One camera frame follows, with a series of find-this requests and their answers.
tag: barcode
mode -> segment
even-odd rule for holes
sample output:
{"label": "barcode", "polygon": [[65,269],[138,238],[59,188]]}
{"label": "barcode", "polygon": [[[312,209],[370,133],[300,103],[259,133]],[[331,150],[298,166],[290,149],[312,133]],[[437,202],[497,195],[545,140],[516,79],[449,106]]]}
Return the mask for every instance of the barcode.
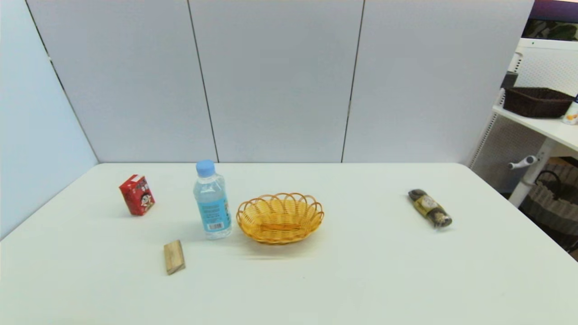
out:
{"label": "barcode", "polygon": [[222,223],[222,222],[209,224],[209,229],[210,229],[210,230],[221,229],[221,228],[223,228],[223,223]]}

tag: cartoon face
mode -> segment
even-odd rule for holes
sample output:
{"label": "cartoon face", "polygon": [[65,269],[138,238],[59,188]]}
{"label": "cartoon face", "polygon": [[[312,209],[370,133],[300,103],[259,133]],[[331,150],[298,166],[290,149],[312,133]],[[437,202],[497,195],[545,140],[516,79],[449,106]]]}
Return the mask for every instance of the cartoon face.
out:
{"label": "cartoon face", "polygon": [[141,191],[146,192],[149,189],[149,184],[145,181],[142,181],[139,183],[138,187],[140,187]]}
{"label": "cartoon face", "polygon": [[151,203],[151,202],[150,202],[150,199],[151,199],[152,197],[153,197],[153,196],[150,195],[150,193],[144,193],[144,194],[140,197],[140,204],[141,204],[142,206],[149,206],[150,203]]}

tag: handle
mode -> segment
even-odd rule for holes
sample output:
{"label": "handle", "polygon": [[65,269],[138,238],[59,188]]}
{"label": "handle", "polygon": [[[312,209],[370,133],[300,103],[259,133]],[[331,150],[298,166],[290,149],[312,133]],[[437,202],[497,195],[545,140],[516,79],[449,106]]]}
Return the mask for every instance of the handle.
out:
{"label": "handle", "polygon": [[560,198],[560,192],[562,191],[562,181],[560,180],[560,177],[558,177],[558,175],[553,172],[553,171],[541,171],[538,174],[538,177],[536,177],[536,180],[534,181],[535,184],[538,183],[538,179],[540,178],[540,176],[542,176],[542,174],[551,174],[554,176],[554,178],[556,178],[556,190],[554,191],[554,200],[557,200]]}

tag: red juice box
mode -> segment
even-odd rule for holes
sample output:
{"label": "red juice box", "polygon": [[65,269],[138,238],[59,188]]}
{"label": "red juice box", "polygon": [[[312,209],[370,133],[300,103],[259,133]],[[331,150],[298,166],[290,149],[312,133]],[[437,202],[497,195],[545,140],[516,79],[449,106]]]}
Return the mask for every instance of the red juice box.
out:
{"label": "red juice box", "polygon": [[154,205],[153,194],[143,175],[132,175],[119,188],[132,215],[143,216]]}

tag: small bottle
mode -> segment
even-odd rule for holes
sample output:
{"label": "small bottle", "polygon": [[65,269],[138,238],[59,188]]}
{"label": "small bottle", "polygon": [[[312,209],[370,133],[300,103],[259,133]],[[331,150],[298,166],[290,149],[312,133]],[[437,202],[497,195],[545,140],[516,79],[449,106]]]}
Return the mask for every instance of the small bottle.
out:
{"label": "small bottle", "polygon": [[215,173],[212,160],[197,163],[199,178],[193,193],[199,206],[207,239],[225,238],[231,234],[231,214],[225,193],[225,179]]}
{"label": "small bottle", "polygon": [[572,104],[570,104],[568,111],[566,111],[566,114],[564,114],[562,123],[570,125],[575,125],[578,123],[578,95],[576,95],[576,98],[574,98],[574,101]]}

